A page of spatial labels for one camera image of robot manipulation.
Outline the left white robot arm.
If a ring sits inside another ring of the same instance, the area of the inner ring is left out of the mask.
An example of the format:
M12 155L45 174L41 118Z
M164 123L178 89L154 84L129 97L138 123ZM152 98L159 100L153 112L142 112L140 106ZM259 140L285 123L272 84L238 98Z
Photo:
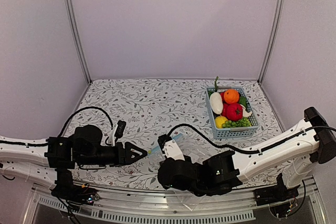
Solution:
M102 145L102 139L102 131L94 125L77 127L69 137L18 140L1 136L1 159L70 170L127 166L148 154L130 142Z

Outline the clear zip top bag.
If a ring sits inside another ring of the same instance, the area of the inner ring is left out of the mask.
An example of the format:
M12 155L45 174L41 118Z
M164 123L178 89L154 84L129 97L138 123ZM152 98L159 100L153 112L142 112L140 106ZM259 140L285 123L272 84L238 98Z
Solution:
M211 156L211 153L206 147L196 145L196 143L192 142L192 139L185 134L179 133L178 135L172 136L172 140L180 148L179 156L184 154L190 157L192 163L201 164ZM153 164L157 169L166 159L159 145L149 150L148 155L150 164ZM167 191L173 192L174 197L189 211L194 211L204 198L204 196L195 196L187 190L173 188L171 185L168 186Z

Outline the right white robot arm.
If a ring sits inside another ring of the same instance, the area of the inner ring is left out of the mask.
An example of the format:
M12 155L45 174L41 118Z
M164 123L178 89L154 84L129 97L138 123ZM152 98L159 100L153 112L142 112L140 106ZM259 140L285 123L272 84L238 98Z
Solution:
M290 168L277 177L271 196L282 201L297 196L301 180L315 164L335 158L335 129L314 107L289 130L257 145L237 148L229 144L210 144L223 152L201 164L184 155L169 134L158 138L165 160L160 163L158 181L164 189L187 190L195 196L224 195L263 171L292 160Z

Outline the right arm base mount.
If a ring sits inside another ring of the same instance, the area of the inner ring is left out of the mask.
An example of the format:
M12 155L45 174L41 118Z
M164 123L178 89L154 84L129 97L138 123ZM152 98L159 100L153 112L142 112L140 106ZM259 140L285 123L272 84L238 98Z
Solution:
M297 197L299 196L299 186L288 189L285 186L282 174L277 176L276 181L277 183L273 186L255 189L253 191L256 205L263 206L287 201L287 203L281 205L271 206L269 207L269 210L271 214L278 219L293 216L302 208L303 204L305 203L307 195L306 184L304 180L301 181L303 185L303 198L300 205L298 205Z

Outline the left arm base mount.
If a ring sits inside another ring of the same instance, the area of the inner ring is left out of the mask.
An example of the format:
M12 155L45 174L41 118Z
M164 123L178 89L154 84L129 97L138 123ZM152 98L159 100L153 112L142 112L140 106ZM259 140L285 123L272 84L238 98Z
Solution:
M81 206L92 206L100 199L98 191L91 188L89 183L75 185L72 172L64 168L56 168L55 187L51 195L65 207L71 223L80 223L75 212L79 212Z

